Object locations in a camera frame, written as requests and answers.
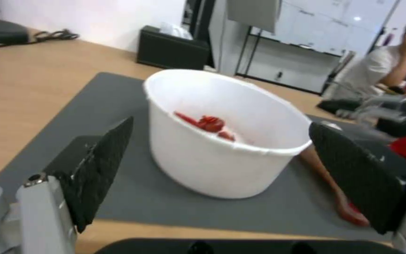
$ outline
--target white t-shirt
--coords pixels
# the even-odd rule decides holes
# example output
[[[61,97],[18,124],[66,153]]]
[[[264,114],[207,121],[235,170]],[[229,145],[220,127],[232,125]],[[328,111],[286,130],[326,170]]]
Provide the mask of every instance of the white t-shirt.
[[[374,89],[374,85],[388,75],[399,60],[399,46],[380,47],[348,69],[339,82],[362,95],[379,95],[379,92]],[[329,97],[340,99],[358,98],[359,96],[338,86],[333,87]]]

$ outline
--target black cable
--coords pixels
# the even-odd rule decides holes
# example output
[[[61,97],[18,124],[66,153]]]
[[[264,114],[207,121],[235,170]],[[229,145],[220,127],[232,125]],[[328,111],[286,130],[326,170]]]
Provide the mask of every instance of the black cable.
[[[79,38],[78,34],[73,34],[70,30],[68,29],[63,29],[61,31],[56,31],[56,32],[37,32],[34,34],[34,40],[31,42],[23,42],[23,43],[13,43],[13,44],[0,44],[0,48],[3,47],[8,47],[8,46],[15,46],[15,45],[31,45],[31,44],[37,44],[41,42],[46,42],[46,41],[69,41],[69,40],[75,40]]]

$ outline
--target plastic basin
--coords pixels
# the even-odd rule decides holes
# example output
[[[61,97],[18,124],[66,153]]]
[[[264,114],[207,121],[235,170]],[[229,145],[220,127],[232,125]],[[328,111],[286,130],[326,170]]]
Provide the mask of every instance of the plastic basin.
[[[170,69],[144,82],[150,146],[176,182],[209,196],[247,198],[264,191],[311,144],[310,120],[291,103],[219,74]],[[242,137],[231,142],[174,115],[220,117]]]

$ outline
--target wooden table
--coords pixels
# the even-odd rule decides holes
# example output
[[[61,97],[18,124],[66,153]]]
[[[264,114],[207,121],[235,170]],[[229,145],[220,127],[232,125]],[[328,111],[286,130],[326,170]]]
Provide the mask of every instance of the wooden table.
[[[160,69],[136,64],[133,53],[83,41],[0,48],[0,170],[102,71],[146,79]],[[317,95],[248,81],[307,114],[332,118],[314,107],[321,100]],[[93,253],[111,242],[133,237],[314,238],[95,220],[79,236],[77,253]]]

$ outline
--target black box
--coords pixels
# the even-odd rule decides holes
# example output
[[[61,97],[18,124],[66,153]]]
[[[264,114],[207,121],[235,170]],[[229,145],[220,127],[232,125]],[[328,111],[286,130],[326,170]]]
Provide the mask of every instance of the black box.
[[[209,45],[159,33],[145,26],[140,31],[137,63],[166,69],[203,69],[209,56]]]

